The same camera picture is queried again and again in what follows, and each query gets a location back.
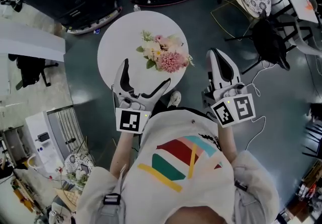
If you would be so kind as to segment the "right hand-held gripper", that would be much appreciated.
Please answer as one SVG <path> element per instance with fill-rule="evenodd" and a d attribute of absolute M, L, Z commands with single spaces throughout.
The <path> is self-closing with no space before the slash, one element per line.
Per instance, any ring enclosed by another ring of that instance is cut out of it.
<path fill-rule="evenodd" d="M 234 61 L 219 49 L 209 49 L 206 59 L 213 91 L 207 87 L 202 92 L 203 107 L 209 110 L 221 127 L 255 118 L 252 94 L 240 83 L 239 70 Z"/>

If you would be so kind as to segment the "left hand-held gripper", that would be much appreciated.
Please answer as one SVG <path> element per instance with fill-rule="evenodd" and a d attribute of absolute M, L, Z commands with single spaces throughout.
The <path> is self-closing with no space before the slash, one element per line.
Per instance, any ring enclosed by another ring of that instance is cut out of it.
<path fill-rule="evenodd" d="M 130 85 L 129 60 L 126 58 L 119 66 L 114 83 L 114 113 L 116 129 L 121 132 L 142 134 L 155 104 L 171 84 L 171 79 L 160 83 L 150 94 L 134 94 Z"/>

